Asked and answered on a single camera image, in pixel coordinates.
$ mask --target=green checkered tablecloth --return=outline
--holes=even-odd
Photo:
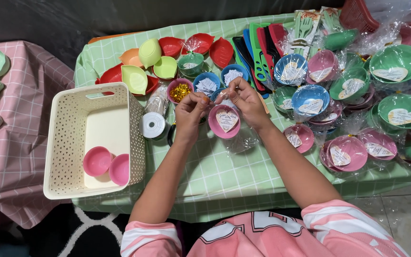
[[[137,48],[149,38],[188,38],[195,33],[205,32],[215,36],[215,39],[231,39],[242,35],[243,29],[248,28],[250,22],[292,21],[293,14],[208,21],[100,40],[85,45],[77,58],[75,84],[76,87],[94,85],[96,75],[102,75],[104,71],[117,65],[120,62],[118,57],[125,50]],[[212,68],[212,72],[220,74],[220,70],[208,56],[206,63]],[[140,97],[139,101],[144,105],[146,99],[147,97]],[[280,130],[292,125],[292,121],[287,121],[275,109],[271,98],[266,99],[266,104],[272,121]],[[172,110],[173,107],[169,106],[170,123],[174,121]],[[116,193],[75,198],[74,204],[84,210],[130,213],[132,205],[168,149],[166,140],[147,141],[147,169],[143,182]],[[367,172],[357,175],[344,174],[347,178],[335,177],[319,161],[318,151],[319,148],[314,146],[304,155],[345,198],[379,194],[411,184],[411,170],[404,169],[395,161],[388,162],[382,172],[367,167]],[[228,157],[221,139],[215,137],[205,124],[201,126],[199,140],[188,157],[170,218],[204,222],[246,211],[295,206],[262,144]]]

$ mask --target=white storage basket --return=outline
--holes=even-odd
[[[102,92],[113,92],[101,96]],[[143,107],[122,82],[66,90],[52,103],[44,174],[44,195],[67,199],[116,192],[145,176],[145,139],[138,130]],[[130,177],[125,186],[83,171],[83,157],[95,146],[117,156],[130,155]]]

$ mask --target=comb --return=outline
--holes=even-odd
[[[269,25],[270,36],[272,41],[274,42],[275,46],[277,47],[277,51],[279,52],[280,56],[283,56],[283,50],[277,46],[277,42],[282,41],[285,39],[285,29],[283,28],[282,23],[278,24],[271,24]]]
[[[254,56],[253,56],[252,43],[250,42],[250,30],[249,29],[243,30],[243,39],[245,41],[245,46],[247,47],[248,52],[252,56],[252,62],[253,62]]]
[[[269,55],[267,52],[267,44],[266,44],[266,34],[264,32],[264,28],[257,28],[256,33],[258,34],[258,41],[259,45],[261,46],[261,50],[263,51],[264,57],[267,62],[267,67],[269,69],[270,77],[274,77],[274,61],[272,60],[272,56]]]
[[[262,24],[258,24],[254,22],[250,23],[250,43],[252,44],[252,49],[253,49],[253,60],[255,63],[256,79],[259,81],[265,81],[266,75],[263,73],[264,66],[263,66],[263,61],[261,60],[262,50],[261,50],[261,45],[259,44],[258,33],[256,30],[260,27],[268,26],[269,24],[270,23],[262,23]]]
[[[236,48],[236,45],[234,44],[234,41],[232,40],[231,40],[231,45],[232,45],[232,48],[234,49],[234,56],[236,59],[236,63],[244,67],[247,70],[248,74],[251,74],[252,70],[248,66],[247,62],[243,61],[242,56],[240,55],[239,51]],[[253,83],[253,78],[250,79],[250,85],[252,86],[252,88],[255,88],[255,84]]]
[[[272,56],[272,58],[274,59],[274,64],[276,64],[280,60],[281,56],[277,50],[277,47],[275,47],[275,44],[272,41],[268,26],[264,27],[264,34],[266,36],[266,51],[269,55]]]
[[[260,93],[261,95],[266,94],[267,92],[266,92],[266,88],[264,87],[264,85],[262,85],[261,82],[255,78],[256,76],[255,76],[254,63],[252,60],[252,56],[250,55],[250,52],[248,51],[248,49],[245,47],[245,41],[243,37],[234,37],[232,38],[232,41],[234,45],[236,46],[238,53],[242,57],[242,61],[247,62],[247,65],[250,68],[249,74],[253,79],[256,91],[258,91],[258,93]]]

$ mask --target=green comb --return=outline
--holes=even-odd
[[[254,22],[250,23],[250,43],[252,44],[253,58],[255,62],[255,77],[259,81],[266,81],[266,75],[263,71],[264,66],[263,66],[262,59],[264,59],[266,69],[267,69],[267,62],[266,62],[266,59],[264,58],[264,55],[261,54],[263,51],[261,50],[261,46],[259,45],[258,34],[256,32],[256,29],[260,27],[266,27],[269,25],[270,23],[261,23],[261,24],[254,23]]]
[[[234,42],[232,40],[230,40],[230,42],[231,42],[232,48],[234,49],[234,59],[236,59],[236,63],[246,69],[247,67],[245,67],[245,65],[243,64],[243,61],[239,57],[239,53],[237,52],[236,45],[234,45]],[[250,85],[252,86],[252,88],[255,88],[255,84],[253,84],[253,79],[251,79],[251,76],[252,75],[250,74]]]

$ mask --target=pink checkered tablecloth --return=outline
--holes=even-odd
[[[0,211],[29,229],[55,206],[43,194],[50,107],[60,91],[74,88],[74,71],[42,47],[0,43],[10,58],[0,93]]]

